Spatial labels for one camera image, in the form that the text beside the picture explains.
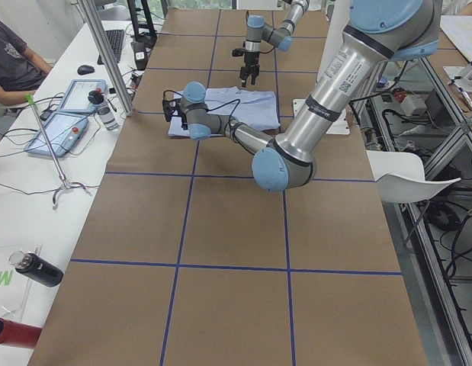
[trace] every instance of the brown tabletop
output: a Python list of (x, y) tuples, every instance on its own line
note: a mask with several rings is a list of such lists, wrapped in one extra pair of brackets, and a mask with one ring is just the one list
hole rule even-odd
[[(163, 90), (240, 85), (245, 16), (169, 12), (30, 366), (427, 364), (358, 127), (283, 193), (228, 139), (167, 136)], [(262, 55), (248, 90), (275, 92), (282, 129), (327, 29), (307, 13), (289, 52)]]

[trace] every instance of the blue tablet device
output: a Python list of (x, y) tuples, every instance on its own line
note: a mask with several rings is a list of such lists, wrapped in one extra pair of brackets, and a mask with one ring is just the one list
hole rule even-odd
[(103, 92), (107, 88), (105, 80), (72, 80), (69, 87), (65, 91), (65, 96), (58, 106), (58, 111), (77, 113), (77, 114), (93, 114), (95, 106), (88, 100), (88, 93), (96, 88), (100, 88)]
[[(56, 156), (63, 156), (79, 140), (88, 125), (88, 117), (81, 114), (53, 112), (44, 122), (44, 129), (53, 146)], [(34, 138), (24, 147), (31, 154), (51, 156), (43, 134), (38, 131)]]

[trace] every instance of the water bottle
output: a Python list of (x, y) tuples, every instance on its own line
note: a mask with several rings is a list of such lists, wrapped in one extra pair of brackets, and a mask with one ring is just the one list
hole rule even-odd
[(90, 91), (88, 93), (88, 100), (95, 106), (101, 122), (107, 130), (112, 131), (119, 127), (114, 114), (112, 114), (112, 111), (100, 90), (96, 89)]
[(24, 253), (20, 250), (12, 253), (8, 263), (15, 267), (15, 271), (35, 280), (47, 287), (54, 287), (63, 279), (63, 272), (46, 262), (34, 253)]

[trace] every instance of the black bottle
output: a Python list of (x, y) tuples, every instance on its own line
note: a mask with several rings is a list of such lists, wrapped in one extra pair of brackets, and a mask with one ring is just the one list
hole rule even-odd
[(12, 253), (8, 263), (13, 265), (18, 273), (47, 287), (54, 287), (63, 279), (63, 272), (60, 269), (34, 253), (23, 253), (18, 250)]

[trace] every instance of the laptop keyboard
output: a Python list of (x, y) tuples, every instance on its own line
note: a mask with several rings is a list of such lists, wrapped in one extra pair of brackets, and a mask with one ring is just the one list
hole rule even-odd
[[(122, 46), (124, 45), (124, 29), (106, 30), (105, 35), (107, 36), (108, 42), (111, 44), (112, 51), (114, 52), (115, 61), (119, 63), (120, 55), (122, 54)], [(104, 64), (101, 60), (100, 55), (98, 55), (97, 64)]]

